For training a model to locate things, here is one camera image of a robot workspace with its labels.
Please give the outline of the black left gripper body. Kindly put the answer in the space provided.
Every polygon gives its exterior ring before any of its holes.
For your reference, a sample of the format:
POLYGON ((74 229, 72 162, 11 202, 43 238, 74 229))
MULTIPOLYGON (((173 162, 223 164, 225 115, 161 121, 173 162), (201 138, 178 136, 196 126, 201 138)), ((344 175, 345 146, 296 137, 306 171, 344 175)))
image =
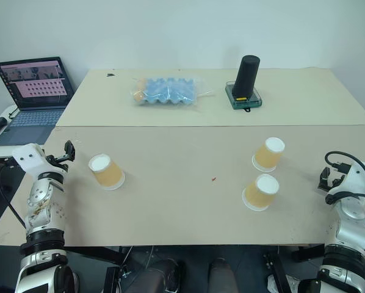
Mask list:
POLYGON ((47 160, 47 162, 50 165, 61 168, 62 170, 65 170, 66 172, 68 171, 68 165, 63 163, 65 161, 70 160, 70 156, 68 154, 65 154, 61 157, 54 157, 53 155, 49 155, 49 156, 46 156, 45 159, 47 160))

